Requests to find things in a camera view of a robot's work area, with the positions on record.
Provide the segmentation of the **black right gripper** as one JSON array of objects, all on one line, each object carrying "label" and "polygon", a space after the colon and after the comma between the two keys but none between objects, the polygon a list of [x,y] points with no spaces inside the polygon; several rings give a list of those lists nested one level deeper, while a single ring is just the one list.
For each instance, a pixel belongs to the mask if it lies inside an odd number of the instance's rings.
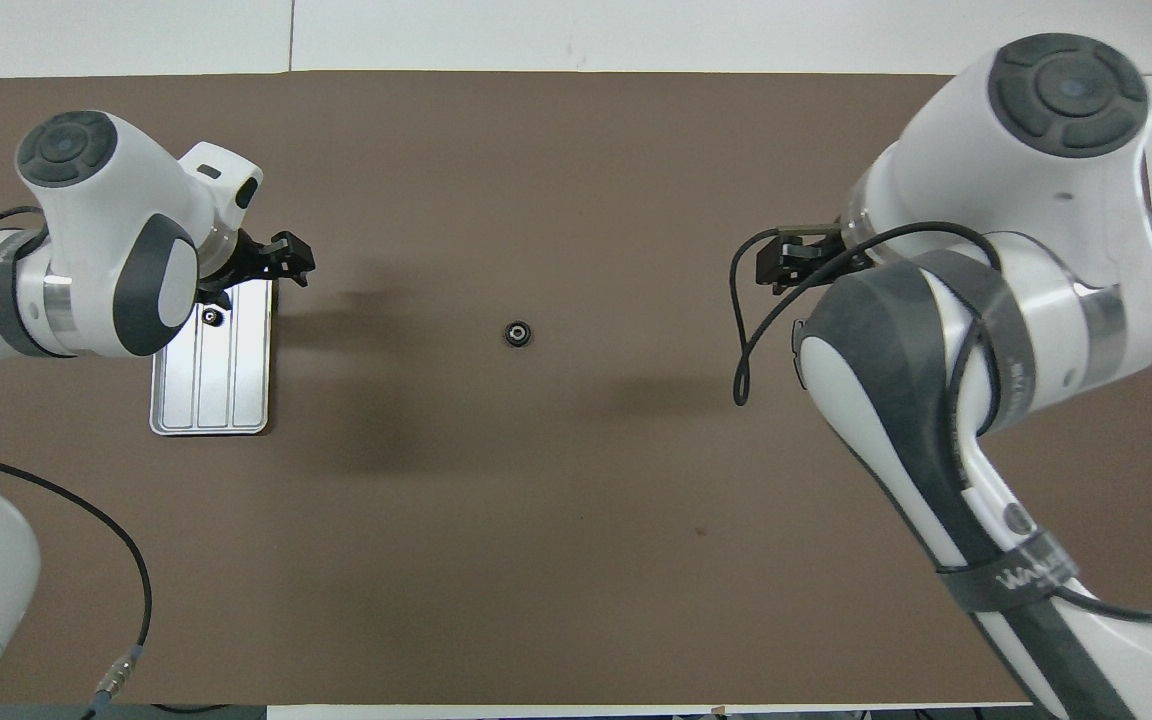
[{"label": "black right gripper", "polygon": [[780,232],[780,243],[783,249],[760,249],[755,256],[755,282],[771,287],[772,293],[799,286],[808,275],[872,270],[872,256],[847,247],[841,232],[824,233],[814,242],[810,233]]}]

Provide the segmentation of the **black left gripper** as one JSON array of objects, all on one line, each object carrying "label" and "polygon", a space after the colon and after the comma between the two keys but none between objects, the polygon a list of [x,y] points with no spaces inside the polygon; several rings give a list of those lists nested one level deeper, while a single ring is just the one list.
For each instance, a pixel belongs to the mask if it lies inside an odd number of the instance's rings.
[{"label": "black left gripper", "polygon": [[229,258],[198,279],[198,305],[232,309],[223,291],[248,281],[287,281],[308,286],[308,270],[314,270],[314,251],[293,232],[278,232],[262,245],[250,233],[237,232]]}]

